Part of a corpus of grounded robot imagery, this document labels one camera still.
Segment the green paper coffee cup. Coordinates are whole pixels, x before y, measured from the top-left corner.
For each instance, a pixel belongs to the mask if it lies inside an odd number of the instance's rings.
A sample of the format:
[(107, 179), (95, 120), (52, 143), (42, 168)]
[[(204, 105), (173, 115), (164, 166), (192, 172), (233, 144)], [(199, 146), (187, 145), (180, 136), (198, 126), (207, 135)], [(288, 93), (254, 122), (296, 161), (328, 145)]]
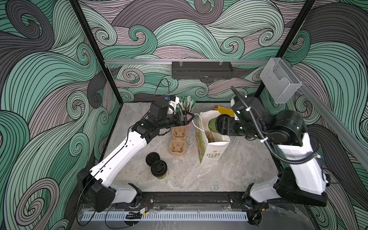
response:
[(215, 117), (208, 122), (208, 129), (214, 133), (221, 133), (222, 132), (222, 119), (220, 116)]

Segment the white paper takeout bag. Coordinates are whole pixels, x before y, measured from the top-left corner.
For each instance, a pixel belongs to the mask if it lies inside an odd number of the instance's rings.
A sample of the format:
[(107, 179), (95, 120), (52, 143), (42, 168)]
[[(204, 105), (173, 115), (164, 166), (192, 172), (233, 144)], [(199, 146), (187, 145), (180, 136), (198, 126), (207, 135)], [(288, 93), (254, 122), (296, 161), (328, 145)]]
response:
[(210, 110), (207, 112), (201, 112), (198, 115), (198, 121), (195, 124), (196, 127), (196, 144), (198, 149), (199, 160), (201, 164), (216, 163), (225, 152), (227, 146), (230, 143), (229, 136), (223, 136), (219, 133), (212, 133), (214, 136), (214, 142), (209, 143), (205, 131), (209, 131), (209, 120), (218, 117), (220, 112), (216, 110)]

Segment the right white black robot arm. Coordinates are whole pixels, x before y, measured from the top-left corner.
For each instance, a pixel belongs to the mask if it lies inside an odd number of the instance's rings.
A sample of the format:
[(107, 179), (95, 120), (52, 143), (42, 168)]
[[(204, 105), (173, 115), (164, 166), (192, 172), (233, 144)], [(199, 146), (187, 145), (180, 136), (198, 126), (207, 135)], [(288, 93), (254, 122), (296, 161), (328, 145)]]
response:
[(215, 132), (224, 136), (243, 136), (265, 144), (271, 155), (288, 168), (273, 179), (249, 185), (246, 196), (257, 203), (283, 199), (290, 203), (325, 207), (329, 175), (319, 164), (320, 155), (313, 151), (303, 117), (293, 110), (271, 115), (255, 97), (242, 95), (231, 87), (234, 117), (215, 118)]

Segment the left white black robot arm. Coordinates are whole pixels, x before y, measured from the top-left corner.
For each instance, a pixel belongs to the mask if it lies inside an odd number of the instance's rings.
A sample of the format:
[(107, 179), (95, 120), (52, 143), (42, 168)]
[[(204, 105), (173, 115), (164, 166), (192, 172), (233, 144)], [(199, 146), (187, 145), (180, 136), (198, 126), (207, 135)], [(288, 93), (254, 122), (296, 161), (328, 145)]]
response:
[(105, 159), (90, 170), (77, 174), (81, 197), (96, 212), (102, 212), (112, 204), (128, 203), (136, 207), (141, 191), (132, 183), (114, 186), (113, 181), (129, 160), (155, 137), (162, 129), (188, 125), (195, 117), (186, 110), (177, 110), (180, 99), (176, 96), (154, 101), (146, 115), (133, 124), (127, 137)]

